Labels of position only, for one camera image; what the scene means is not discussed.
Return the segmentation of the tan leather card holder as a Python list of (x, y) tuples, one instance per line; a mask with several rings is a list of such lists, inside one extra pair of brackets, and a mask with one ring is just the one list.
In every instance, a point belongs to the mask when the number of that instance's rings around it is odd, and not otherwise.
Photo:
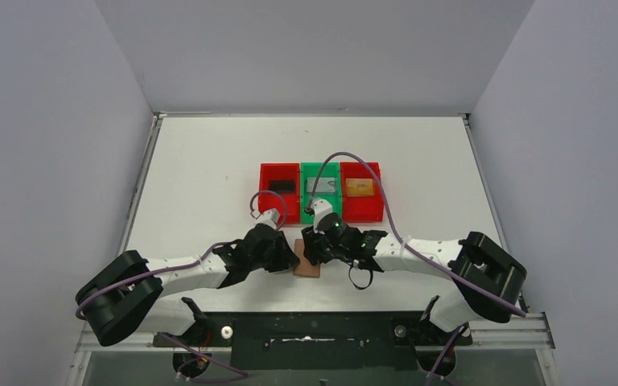
[(299, 263), (293, 268), (293, 275), (305, 278), (320, 278), (320, 265), (313, 265), (304, 256), (305, 244), (302, 239), (297, 239), (294, 243), (294, 253), (299, 259)]

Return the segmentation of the green plastic bin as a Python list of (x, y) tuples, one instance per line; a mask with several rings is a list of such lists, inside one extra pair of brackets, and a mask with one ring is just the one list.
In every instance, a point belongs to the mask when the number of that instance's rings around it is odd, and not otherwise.
[(314, 182), (318, 180), (315, 189), (314, 199), (325, 199), (340, 216), (343, 211), (343, 195), (340, 181), (340, 164), (338, 162), (328, 163), (320, 176), (319, 169), (321, 162), (302, 162), (300, 164), (300, 223), (311, 224), (313, 219), (304, 208), (309, 204), (311, 193), (313, 192)]

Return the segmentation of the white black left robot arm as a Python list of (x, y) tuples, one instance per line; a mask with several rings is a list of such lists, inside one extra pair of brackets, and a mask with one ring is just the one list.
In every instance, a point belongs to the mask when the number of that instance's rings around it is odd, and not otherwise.
[(193, 303), (169, 302), (169, 296), (223, 289), (257, 269), (277, 273), (298, 264), (284, 232), (267, 224), (256, 224), (241, 239), (217, 242), (200, 257), (151, 260), (127, 250), (78, 291), (76, 317), (103, 347), (136, 331), (182, 335), (195, 323)]

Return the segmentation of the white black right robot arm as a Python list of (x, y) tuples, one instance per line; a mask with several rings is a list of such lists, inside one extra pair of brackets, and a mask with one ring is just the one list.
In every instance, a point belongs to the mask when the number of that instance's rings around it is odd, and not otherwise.
[(424, 321), (451, 332), (475, 320), (507, 323), (525, 316), (518, 298), (527, 271), (482, 232), (457, 240), (405, 239), (382, 230), (361, 231), (331, 213), (302, 231), (304, 256), (313, 264), (342, 261), (370, 274), (406, 271), (452, 281), (434, 295)]

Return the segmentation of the silver card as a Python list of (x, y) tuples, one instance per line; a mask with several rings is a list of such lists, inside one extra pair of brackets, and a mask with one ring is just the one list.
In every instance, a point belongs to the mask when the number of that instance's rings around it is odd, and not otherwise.
[(334, 177), (311, 177), (306, 179), (306, 193), (332, 195), (337, 191)]

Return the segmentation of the gold card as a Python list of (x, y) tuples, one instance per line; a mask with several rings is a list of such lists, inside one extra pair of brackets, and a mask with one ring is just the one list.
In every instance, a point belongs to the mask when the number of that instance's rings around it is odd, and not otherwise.
[(345, 179), (344, 192), (347, 197), (375, 196), (374, 181), (372, 179)]

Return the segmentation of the black card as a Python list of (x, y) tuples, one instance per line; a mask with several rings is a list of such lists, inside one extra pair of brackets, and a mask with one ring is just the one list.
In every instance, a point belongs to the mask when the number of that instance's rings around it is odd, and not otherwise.
[(293, 179), (270, 180), (268, 189), (279, 195), (294, 195), (296, 184)]

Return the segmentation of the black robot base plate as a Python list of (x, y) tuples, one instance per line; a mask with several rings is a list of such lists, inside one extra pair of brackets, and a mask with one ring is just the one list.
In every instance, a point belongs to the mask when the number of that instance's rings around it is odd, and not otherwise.
[(174, 348), (173, 367), (200, 376), (218, 351), (242, 372), (272, 370), (422, 369), (448, 376), (457, 364), (457, 338), (422, 311), (209, 313), (179, 335), (158, 333), (153, 344)]

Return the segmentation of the aluminium table edge rail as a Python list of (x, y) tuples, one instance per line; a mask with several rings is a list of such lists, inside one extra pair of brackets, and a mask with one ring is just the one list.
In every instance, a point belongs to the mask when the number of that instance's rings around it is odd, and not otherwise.
[(163, 121), (166, 116), (167, 116), (166, 112), (154, 113), (152, 126), (148, 134), (146, 146), (142, 154), (141, 164), (140, 164), (137, 178), (135, 180), (135, 184), (132, 190), (129, 209), (125, 217), (126, 221), (124, 223), (122, 237), (119, 240), (119, 245), (117, 247), (117, 250), (115, 251), (115, 255), (112, 258), (107, 260), (108, 263), (113, 262), (117, 257), (119, 257), (123, 252), (127, 250), (127, 247), (130, 241), (130, 236), (132, 233), (132, 229), (134, 227), (136, 214), (138, 211), (138, 207), (140, 205), (142, 193), (143, 193), (144, 186), (146, 183), (146, 178), (149, 173), (152, 158), (155, 153), (155, 147), (159, 140), (160, 130), (161, 130)]

